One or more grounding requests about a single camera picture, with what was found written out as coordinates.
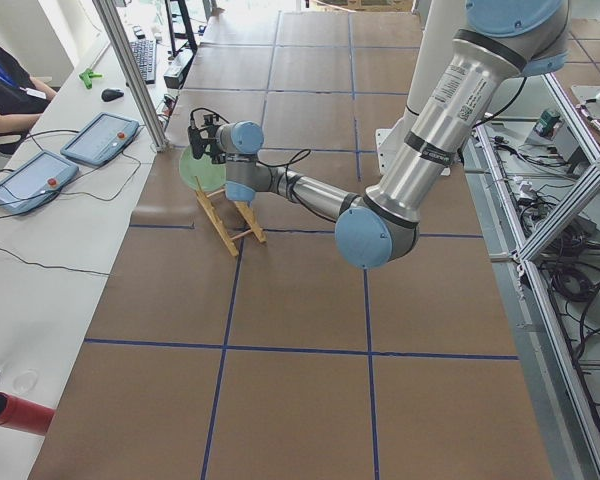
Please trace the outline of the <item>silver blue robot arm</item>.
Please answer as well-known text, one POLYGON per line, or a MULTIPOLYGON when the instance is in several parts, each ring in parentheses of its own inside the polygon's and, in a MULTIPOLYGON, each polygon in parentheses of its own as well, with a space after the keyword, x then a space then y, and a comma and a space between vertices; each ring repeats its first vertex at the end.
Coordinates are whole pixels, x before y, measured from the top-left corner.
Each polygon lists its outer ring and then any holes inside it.
POLYGON ((500 85, 562 68, 569 22, 567 1, 454 1, 448 9, 433 2, 418 64, 430 65, 439 78, 426 87, 429 97, 421 111, 395 124, 403 136, 397 151, 379 182, 363 194, 294 172, 289 164, 261 162, 261 127, 229 122, 213 110, 203 124, 188 126, 192 155, 209 155, 225 165, 228 199, 280 195, 334 222, 337 248, 350 264, 383 266, 415 247, 423 200, 500 85))

